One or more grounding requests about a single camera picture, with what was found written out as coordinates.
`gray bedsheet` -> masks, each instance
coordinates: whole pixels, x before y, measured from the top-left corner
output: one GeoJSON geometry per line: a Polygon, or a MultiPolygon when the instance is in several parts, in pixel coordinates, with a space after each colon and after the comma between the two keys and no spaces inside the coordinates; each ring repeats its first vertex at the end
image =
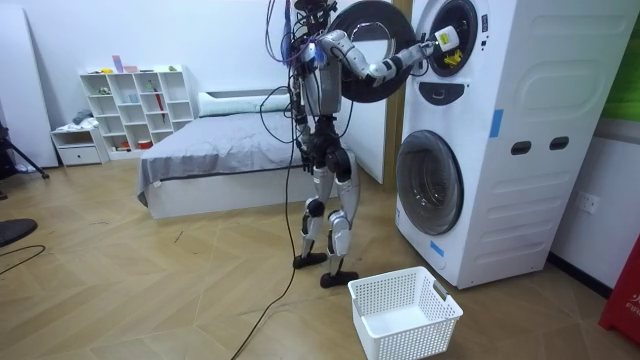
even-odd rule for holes
{"type": "MultiPolygon", "coordinates": [[[[291,120],[281,112],[263,114],[276,136],[291,139],[291,120]]],[[[260,114],[196,119],[144,152],[138,166],[138,200],[147,206],[144,190],[163,180],[236,174],[286,168],[291,145],[272,138],[260,114]]],[[[294,165],[301,164],[296,150],[294,165]]]]}

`wooden floor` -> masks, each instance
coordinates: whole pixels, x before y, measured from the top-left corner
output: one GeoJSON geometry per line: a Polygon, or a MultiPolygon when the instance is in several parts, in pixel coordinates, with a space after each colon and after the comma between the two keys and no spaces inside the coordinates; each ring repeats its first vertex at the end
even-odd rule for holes
{"type": "MultiPolygon", "coordinates": [[[[133,195],[135,161],[20,175],[0,187],[0,220],[39,229],[0,250],[45,254],[0,277],[0,359],[228,359],[285,287],[283,206],[152,220],[133,195]]],[[[395,197],[364,179],[345,269],[369,276],[426,263],[397,232],[395,197]]],[[[299,231],[302,204],[291,206],[299,231]]],[[[322,239],[319,247],[325,247],[322,239]]],[[[29,256],[0,258],[0,270],[29,256]]],[[[299,271],[242,359],[363,359],[345,288],[299,271]]],[[[598,327],[604,300],[553,266],[465,291],[449,351],[434,359],[639,359],[598,327]]]]}

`baseboard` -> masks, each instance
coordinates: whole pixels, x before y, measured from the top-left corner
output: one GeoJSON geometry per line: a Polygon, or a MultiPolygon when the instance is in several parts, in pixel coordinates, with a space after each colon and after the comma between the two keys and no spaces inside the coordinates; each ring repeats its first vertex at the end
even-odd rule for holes
{"type": "Polygon", "coordinates": [[[603,284],[593,276],[575,267],[574,265],[564,260],[563,258],[559,257],[558,255],[550,252],[549,256],[547,257],[547,261],[555,265],[558,269],[564,271],[567,275],[578,280],[584,286],[595,291],[597,294],[599,294],[603,298],[608,299],[609,296],[611,296],[611,292],[613,290],[609,286],[603,284]]]}

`stacked washer dryer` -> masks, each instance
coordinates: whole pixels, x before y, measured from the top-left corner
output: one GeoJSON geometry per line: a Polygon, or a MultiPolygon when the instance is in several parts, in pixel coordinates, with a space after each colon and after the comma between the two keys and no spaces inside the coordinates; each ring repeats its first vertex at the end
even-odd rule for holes
{"type": "Polygon", "coordinates": [[[419,37],[461,45],[407,82],[396,223],[451,284],[542,269],[639,8],[414,1],[419,37]]]}

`plastic basket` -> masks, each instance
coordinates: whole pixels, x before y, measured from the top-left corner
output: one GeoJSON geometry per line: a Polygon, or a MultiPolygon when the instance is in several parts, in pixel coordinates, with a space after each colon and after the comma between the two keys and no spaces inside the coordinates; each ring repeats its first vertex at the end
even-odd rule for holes
{"type": "Polygon", "coordinates": [[[369,360],[422,359],[444,352],[462,316],[460,306],[423,267],[351,281],[349,292],[353,323],[369,360]]]}

